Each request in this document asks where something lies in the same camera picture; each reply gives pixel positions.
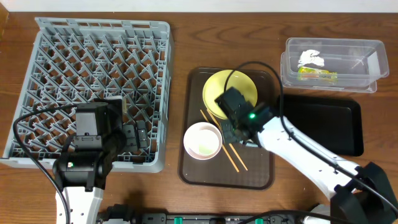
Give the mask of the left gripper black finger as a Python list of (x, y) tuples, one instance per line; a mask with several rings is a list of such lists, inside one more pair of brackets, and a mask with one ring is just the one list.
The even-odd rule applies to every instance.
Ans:
[(125, 152), (137, 152), (137, 133), (136, 128), (133, 124), (124, 124), (123, 131), (126, 135), (126, 146), (124, 147)]
[(136, 121), (137, 135), (139, 141), (139, 148), (146, 149), (149, 146), (149, 139), (147, 136), (147, 129), (145, 121)]

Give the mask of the pink white bowl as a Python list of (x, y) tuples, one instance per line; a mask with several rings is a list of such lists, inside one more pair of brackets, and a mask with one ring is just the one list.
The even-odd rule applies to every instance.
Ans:
[(219, 153), (222, 143), (219, 129), (206, 122), (191, 125), (183, 137), (183, 146), (188, 155), (202, 161), (215, 157)]

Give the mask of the green yellow snack wrapper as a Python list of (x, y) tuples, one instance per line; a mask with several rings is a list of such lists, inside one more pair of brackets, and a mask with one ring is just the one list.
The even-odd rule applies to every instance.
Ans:
[(313, 80), (313, 81), (325, 81), (329, 83), (336, 83), (338, 76), (336, 72), (330, 72), (328, 70), (322, 70), (319, 68), (300, 67), (297, 74), (297, 80)]

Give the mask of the white napkin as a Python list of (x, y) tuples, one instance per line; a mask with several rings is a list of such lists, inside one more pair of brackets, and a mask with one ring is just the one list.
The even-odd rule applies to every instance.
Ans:
[(308, 64), (314, 64), (319, 67), (325, 66), (325, 60), (321, 58), (320, 51), (317, 50), (306, 50), (303, 51), (299, 60), (298, 60), (298, 67), (302, 67)]

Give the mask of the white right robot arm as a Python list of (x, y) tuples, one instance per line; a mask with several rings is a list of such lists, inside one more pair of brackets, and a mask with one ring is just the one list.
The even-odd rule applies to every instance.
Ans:
[(310, 179), (330, 201), (327, 215), (281, 210), (273, 215), (295, 215), (330, 223), (394, 223), (397, 199), (385, 171), (370, 162), (361, 167), (332, 153), (298, 130), (282, 111), (264, 103), (253, 106), (231, 87), (215, 99), (233, 125), (235, 135), (283, 158)]

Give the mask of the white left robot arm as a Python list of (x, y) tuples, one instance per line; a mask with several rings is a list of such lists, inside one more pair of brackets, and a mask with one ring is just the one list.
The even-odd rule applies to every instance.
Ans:
[(137, 223), (139, 217), (128, 205), (115, 204), (99, 211), (106, 178), (113, 162), (124, 152), (139, 148), (133, 125), (123, 123), (127, 111), (121, 96), (80, 103), (76, 108), (76, 133), (66, 141), (53, 164), (53, 174), (62, 194), (57, 205), (66, 201), (68, 223)]

